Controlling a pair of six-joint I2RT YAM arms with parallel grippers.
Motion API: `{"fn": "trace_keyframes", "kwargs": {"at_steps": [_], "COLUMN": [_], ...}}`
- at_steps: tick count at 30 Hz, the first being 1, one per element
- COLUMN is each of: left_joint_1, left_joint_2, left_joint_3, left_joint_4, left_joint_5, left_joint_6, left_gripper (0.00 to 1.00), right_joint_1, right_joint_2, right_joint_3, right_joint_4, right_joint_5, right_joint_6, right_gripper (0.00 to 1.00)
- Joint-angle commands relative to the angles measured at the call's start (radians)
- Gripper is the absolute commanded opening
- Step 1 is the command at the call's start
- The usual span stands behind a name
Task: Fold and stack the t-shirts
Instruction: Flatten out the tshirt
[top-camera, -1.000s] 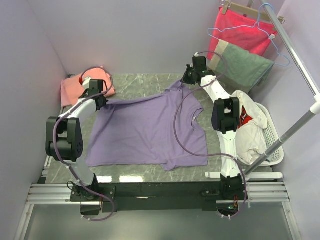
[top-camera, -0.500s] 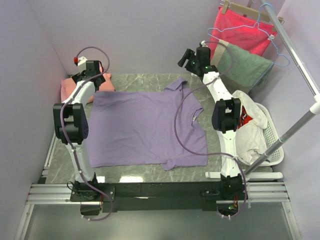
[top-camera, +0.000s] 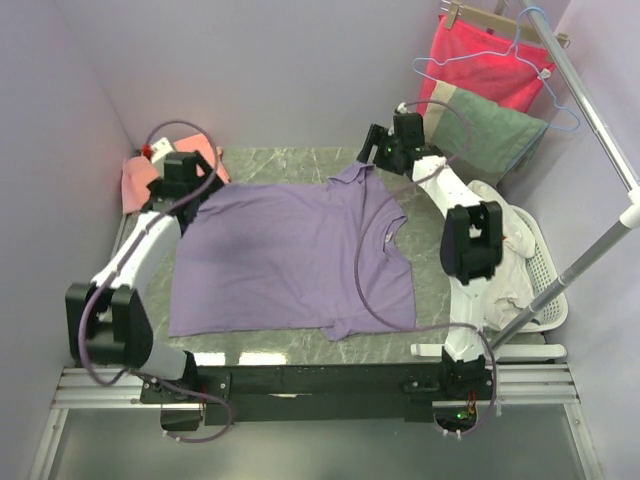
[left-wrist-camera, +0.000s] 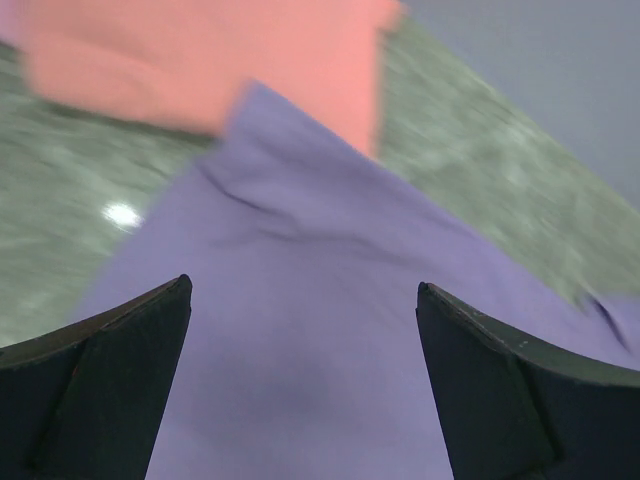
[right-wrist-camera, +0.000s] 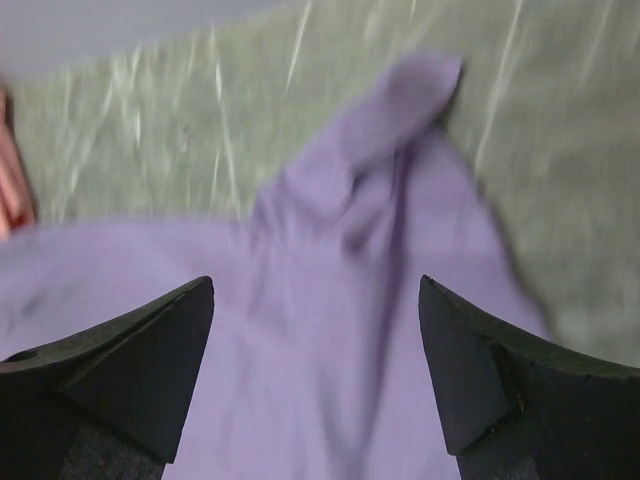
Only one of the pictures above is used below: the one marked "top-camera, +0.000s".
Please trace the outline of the purple t shirt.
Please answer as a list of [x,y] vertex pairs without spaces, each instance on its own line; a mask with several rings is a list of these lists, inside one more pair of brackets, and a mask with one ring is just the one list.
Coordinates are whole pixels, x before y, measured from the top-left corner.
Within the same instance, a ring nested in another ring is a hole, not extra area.
[[405,219],[358,162],[322,185],[227,185],[177,245],[169,333],[317,328],[337,341],[410,329],[411,266],[394,243]]

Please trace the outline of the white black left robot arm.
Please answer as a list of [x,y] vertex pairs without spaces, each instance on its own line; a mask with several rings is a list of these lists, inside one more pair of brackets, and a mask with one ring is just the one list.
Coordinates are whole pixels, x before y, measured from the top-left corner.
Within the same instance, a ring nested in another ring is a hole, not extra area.
[[110,382],[96,366],[119,366],[163,380],[173,399],[186,402],[200,388],[194,356],[155,339],[141,296],[199,207],[225,182],[220,162],[208,162],[200,151],[171,151],[161,162],[163,172],[149,183],[149,198],[125,243],[90,282],[67,290],[68,339],[72,357],[97,384]]

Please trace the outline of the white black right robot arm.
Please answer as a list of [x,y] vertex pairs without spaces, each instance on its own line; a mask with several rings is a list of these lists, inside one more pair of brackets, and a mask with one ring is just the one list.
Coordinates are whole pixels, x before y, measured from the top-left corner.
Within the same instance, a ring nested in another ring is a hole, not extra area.
[[390,128],[372,124],[357,160],[372,160],[382,170],[410,176],[445,220],[440,263],[449,277],[451,305],[442,357],[456,364],[438,378],[444,395],[460,399],[474,386],[472,372],[460,363],[476,362],[485,353],[485,296],[503,257],[502,209],[472,192],[451,161],[427,147],[418,113],[396,113]]

